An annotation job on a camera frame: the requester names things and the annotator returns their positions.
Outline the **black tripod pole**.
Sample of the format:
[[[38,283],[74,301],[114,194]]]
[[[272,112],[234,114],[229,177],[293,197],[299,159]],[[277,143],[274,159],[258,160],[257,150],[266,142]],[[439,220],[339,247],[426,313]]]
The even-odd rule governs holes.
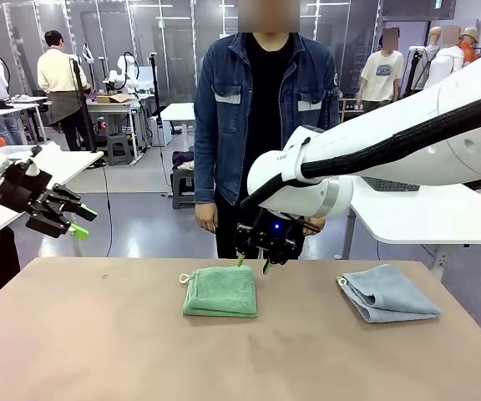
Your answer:
[[[90,151],[95,153],[97,151],[97,146],[94,139],[93,129],[91,128],[91,122],[89,120],[89,110],[86,102],[87,100],[86,93],[85,93],[84,86],[81,79],[80,66],[77,58],[70,57],[69,60],[72,65],[73,75],[75,77],[75,81],[77,85],[78,101],[80,103],[81,112],[83,115],[83,121],[84,121],[84,126],[87,132]]]

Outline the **person in denim jacket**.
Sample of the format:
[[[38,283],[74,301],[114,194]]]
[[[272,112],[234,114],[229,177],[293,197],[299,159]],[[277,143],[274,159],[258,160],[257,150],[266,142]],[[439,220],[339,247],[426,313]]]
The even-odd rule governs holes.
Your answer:
[[[241,208],[256,159],[281,150],[302,125],[330,129],[338,115],[331,50],[299,32],[299,0],[238,0],[238,31],[214,41],[200,69],[194,100],[195,141],[216,140],[214,202],[217,255],[236,256]]]

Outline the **mannequin in white top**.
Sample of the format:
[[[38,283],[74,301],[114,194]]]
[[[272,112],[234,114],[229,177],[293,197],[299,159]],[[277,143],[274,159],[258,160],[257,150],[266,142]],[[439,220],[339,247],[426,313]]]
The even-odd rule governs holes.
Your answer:
[[[461,28],[457,25],[445,25],[442,27],[441,39],[443,46],[435,53],[430,63],[428,79],[424,89],[445,80],[450,74],[459,71],[463,67],[463,50],[459,47]]]

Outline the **person in white printed t-shirt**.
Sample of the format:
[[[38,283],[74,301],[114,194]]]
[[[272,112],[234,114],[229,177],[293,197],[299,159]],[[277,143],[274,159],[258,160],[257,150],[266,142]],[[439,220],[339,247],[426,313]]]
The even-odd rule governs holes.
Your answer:
[[[384,28],[381,49],[368,57],[361,72],[357,105],[361,105],[365,113],[398,99],[404,71],[403,55],[398,51],[399,38],[399,28]]]

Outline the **pile of dark clothes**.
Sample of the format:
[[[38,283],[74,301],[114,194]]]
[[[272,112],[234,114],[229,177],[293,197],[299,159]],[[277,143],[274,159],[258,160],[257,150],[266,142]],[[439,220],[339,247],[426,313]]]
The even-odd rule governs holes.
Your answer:
[[[193,151],[174,151],[172,154],[172,168],[174,170],[193,171],[195,169]]]

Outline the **grey plastic stool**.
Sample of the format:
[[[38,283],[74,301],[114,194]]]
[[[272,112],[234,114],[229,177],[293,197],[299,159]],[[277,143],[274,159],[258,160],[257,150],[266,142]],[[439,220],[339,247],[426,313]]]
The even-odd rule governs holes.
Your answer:
[[[129,165],[134,160],[134,154],[126,135],[107,137],[107,160],[109,166]]]
[[[195,202],[193,170],[173,169],[171,172],[172,208],[178,210],[182,205]]]

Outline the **black pole on white base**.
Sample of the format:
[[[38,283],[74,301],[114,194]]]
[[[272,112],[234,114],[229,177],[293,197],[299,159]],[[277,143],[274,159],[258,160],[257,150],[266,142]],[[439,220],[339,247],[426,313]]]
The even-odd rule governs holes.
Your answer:
[[[157,140],[156,143],[159,147],[166,146],[165,136],[164,136],[164,127],[163,121],[161,118],[161,108],[160,108],[160,101],[159,101],[159,90],[158,90],[158,80],[157,80],[157,73],[156,73],[156,52],[152,52],[149,54],[148,60],[152,69],[152,77],[153,77],[153,88],[154,88],[154,101],[155,101],[155,121],[156,121],[156,130],[157,130]]]

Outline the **green towel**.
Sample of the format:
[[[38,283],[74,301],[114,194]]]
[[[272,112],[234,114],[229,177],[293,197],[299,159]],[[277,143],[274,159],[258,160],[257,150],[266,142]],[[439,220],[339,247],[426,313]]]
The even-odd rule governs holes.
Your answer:
[[[256,279],[249,266],[207,267],[181,274],[182,312],[201,317],[258,317]]]

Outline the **person in cream shirt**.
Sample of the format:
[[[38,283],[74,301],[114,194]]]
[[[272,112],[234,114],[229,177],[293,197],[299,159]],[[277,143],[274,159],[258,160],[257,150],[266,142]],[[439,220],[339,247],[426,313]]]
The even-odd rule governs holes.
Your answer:
[[[70,151],[90,150],[87,123],[78,99],[78,82],[86,94],[92,87],[81,66],[75,78],[72,57],[64,52],[63,36],[59,31],[47,31],[44,40],[48,50],[38,59],[37,81],[52,102],[49,123],[62,128]]]

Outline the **person's right hand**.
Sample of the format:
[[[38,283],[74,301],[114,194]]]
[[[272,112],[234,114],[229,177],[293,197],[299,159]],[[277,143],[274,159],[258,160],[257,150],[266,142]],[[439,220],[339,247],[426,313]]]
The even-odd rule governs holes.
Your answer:
[[[196,204],[195,220],[203,230],[215,233],[218,227],[218,214],[215,203]]]

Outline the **person's right forearm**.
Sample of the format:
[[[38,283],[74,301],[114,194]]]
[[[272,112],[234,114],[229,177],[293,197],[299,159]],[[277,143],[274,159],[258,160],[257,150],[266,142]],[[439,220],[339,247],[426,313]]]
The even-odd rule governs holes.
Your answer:
[[[195,203],[209,204],[215,196],[215,167],[217,161],[216,140],[196,140],[195,157]]]

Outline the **open cardboard box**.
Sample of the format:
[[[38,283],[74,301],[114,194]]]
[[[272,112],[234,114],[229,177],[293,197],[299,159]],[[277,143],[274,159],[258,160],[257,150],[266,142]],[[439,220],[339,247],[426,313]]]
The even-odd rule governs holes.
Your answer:
[[[95,98],[97,104],[127,104],[135,100],[133,94],[98,94]]]

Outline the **light blue towel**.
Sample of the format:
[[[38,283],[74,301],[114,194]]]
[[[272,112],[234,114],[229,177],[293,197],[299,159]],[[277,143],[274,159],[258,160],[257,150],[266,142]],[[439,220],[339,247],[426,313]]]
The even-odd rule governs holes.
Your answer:
[[[367,323],[427,320],[438,307],[396,266],[383,264],[363,272],[344,273],[337,284]]]

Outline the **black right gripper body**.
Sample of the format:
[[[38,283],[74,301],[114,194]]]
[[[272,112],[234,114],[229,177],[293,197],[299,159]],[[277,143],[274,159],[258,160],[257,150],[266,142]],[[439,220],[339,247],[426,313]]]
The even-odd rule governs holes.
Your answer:
[[[294,220],[279,217],[270,211],[260,211],[254,222],[257,234],[271,240],[291,240],[303,246],[303,227]]]

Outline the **black keyboard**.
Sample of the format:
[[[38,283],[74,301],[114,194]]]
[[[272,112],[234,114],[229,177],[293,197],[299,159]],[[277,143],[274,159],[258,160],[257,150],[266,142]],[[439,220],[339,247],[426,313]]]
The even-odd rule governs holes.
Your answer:
[[[362,177],[362,179],[377,192],[418,192],[419,185],[410,185],[391,180],[381,180],[372,177]]]

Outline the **person's left hand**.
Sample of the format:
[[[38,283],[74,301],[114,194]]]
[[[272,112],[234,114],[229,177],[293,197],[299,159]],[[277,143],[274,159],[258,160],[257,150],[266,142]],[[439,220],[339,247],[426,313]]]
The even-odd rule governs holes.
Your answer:
[[[304,220],[303,223],[303,235],[313,236],[321,232],[326,222],[323,219],[309,218]]]

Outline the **white background table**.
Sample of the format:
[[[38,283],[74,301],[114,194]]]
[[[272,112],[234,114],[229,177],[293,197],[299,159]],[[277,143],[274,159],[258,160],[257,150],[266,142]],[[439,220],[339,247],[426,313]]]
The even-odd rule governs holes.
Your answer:
[[[195,121],[194,104],[193,103],[172,103],[165,107],[161,112],[163,120],[169,122],[179,122],[181,124],[182,133],[186,134],[189,125]]]

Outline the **mannequin with hat, orange top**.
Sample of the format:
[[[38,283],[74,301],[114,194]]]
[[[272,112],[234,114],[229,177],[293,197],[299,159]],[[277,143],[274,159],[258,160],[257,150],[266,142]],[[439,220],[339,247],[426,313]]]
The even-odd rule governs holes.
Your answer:
[[[476,60],[474,45],[479,41],[479,30],[476,27],[466,27],[461,33],[460,48],[463,51],[463,64],[468,65]]]

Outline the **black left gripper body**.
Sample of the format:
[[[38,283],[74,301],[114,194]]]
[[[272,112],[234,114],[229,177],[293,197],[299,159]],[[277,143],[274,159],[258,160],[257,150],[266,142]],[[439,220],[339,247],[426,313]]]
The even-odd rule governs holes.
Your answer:
[[[10,165],[3,174],[0,184],[0,205],[16,212],[29,210],[40,195],[48,188],[52,176],[39,169],[37,176],[24,174],[23,161]]]

